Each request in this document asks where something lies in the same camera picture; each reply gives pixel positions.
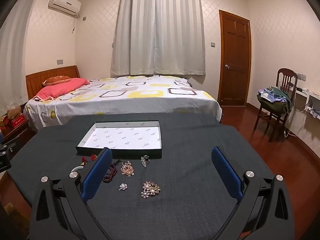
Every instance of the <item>curtain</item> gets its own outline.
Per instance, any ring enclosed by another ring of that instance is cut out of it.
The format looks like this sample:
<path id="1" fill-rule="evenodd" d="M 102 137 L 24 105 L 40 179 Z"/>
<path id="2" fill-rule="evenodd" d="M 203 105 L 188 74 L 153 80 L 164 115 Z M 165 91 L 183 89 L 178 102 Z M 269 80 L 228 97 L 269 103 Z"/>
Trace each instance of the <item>curtain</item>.
<path id="1" fill-rule="evenodd" d="M 18 0 L 0 29 L 0 115 L 28 101 L 24 41 L 33 0 Z"/>
<path id="2" fill-rule="evenodd" d="M 154 73 L 156 0 L 121 0 L 111 76 Z"/>
<path id="3" fill-rule="evenodd" d="M 201 0 L 156 0 L 155 73 L 204 75 Z"/>

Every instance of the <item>brown wooden door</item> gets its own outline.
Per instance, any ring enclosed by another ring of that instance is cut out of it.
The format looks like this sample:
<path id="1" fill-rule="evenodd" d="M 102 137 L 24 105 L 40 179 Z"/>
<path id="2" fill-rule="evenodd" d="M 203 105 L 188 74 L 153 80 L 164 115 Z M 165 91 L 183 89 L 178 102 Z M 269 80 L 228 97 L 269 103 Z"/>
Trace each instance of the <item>brown wooden door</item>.
<path id="1" fill-rule="evenodd" d="M 246 103 L 251 70 L 250 22 L 220 11 L 221 69 L 218 102 L 222 106 Z"/>

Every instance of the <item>white wall-mounted air conditioner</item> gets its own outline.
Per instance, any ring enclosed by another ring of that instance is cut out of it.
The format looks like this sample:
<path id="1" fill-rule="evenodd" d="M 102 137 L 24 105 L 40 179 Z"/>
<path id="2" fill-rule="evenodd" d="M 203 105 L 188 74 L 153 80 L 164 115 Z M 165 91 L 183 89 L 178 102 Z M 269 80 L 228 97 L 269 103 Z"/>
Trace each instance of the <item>white wall-mounted air conditioner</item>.
<path id="1" fill-rule="evenodd" d="M 77 15 L 80 11 L 81 3 L 77 0 L 50 0 L 48 7 L 71 15 Z"/>

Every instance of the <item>wooden headboard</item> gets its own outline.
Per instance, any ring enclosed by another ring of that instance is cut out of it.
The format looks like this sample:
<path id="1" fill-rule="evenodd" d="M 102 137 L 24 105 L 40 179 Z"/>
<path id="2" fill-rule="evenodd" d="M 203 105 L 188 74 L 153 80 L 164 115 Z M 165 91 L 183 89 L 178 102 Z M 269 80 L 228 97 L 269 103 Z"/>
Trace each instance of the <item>wooden headboard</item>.
<path id="1" fill-rule="evenodd" d="M 42 82 L 55 76 L 80 77 L 77 66 L 49 69 L 26 76 L 29 99 L 33 98 L 43 88 Z"/>

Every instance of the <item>blue textured pad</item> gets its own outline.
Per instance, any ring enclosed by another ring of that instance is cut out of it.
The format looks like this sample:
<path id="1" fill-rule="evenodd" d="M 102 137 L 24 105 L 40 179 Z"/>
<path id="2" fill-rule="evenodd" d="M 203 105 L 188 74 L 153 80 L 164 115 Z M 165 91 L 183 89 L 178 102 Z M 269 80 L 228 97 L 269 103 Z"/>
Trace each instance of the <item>blue textured pad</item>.
<path id="1" fill-rule="evenodd" d="M 110 149 L 106 149 L 104 153 L 102 153 L 102 156 L 94 167 L 89 172 L 88 176 L 85 178 L 83 184 L 82 184 L 82 194 L 81 197 L 84 200 L 84 202 L 87 202 L 88 199 L 92 199 L 94 195 L 96 194 L 100 183 L 102 182 L 102 179 L 104 175 L 106 174 L 107 170 L 109 169 L 109 166 L 112 162 L 112 152 Z"/>
<path id="2" fill-rule="evenodd" d="M 218 147 L 213 148 L 211 152 L 211 160 L 217 172 L 220 175 L 224 185 L 226 186 L 229 195 L 239 202 L 242 197 L 241 180 L 232 169 L 228 161 L 223 156 Z"/>

